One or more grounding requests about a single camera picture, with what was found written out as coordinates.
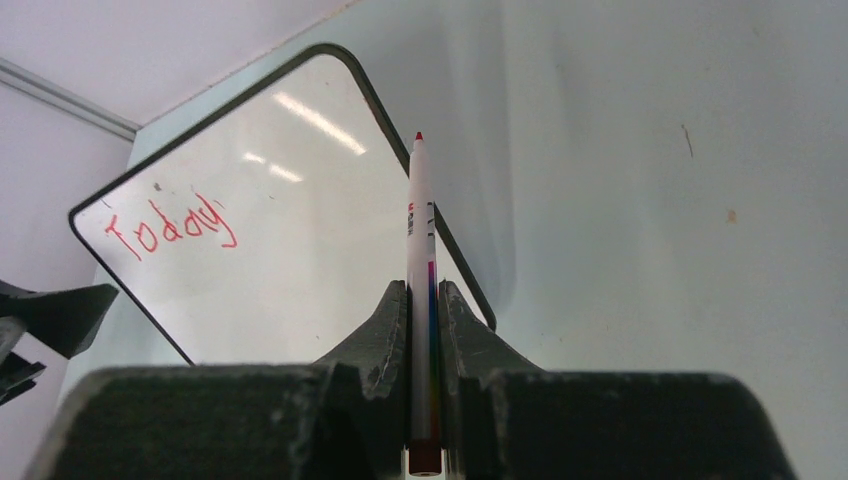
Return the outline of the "white board black frame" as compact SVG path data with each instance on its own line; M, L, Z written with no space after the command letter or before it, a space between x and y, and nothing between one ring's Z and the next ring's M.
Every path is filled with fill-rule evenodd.
M307 363L406 277L408 164L361 62L311 45L68 215L190 364Z

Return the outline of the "aluminium frame rail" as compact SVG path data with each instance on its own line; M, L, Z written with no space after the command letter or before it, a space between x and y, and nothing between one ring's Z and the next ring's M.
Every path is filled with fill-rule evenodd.
M1 84L77 120L133 143L141 126L58 84L1 59Z

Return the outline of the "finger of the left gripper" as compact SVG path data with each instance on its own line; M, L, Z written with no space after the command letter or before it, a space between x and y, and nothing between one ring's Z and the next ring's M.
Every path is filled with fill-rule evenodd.
M45 369L41 362L29 362L16 353L10 353L1 363L0 405L33 389Z
M67 359L86 351L119 290L110 284L36 292L1 282L1 317L22 323L48 348Z

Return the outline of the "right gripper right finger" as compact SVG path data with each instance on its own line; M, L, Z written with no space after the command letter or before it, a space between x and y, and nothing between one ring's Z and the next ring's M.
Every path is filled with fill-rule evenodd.
M714 372L547 371L440 285L451 479L792 479L770 419Z

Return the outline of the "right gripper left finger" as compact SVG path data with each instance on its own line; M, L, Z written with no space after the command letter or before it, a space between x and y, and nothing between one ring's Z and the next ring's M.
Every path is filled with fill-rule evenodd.
M311 364L106 368L61 405L28 479L399 479L406 287Z

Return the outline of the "red whiteboard marker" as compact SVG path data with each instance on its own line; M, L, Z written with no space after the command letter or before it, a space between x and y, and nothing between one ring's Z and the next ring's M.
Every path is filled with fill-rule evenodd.
M408 471L442 473L441 393L435 202L430 159L417 133L409 158L407 293L410 313L410 430Z

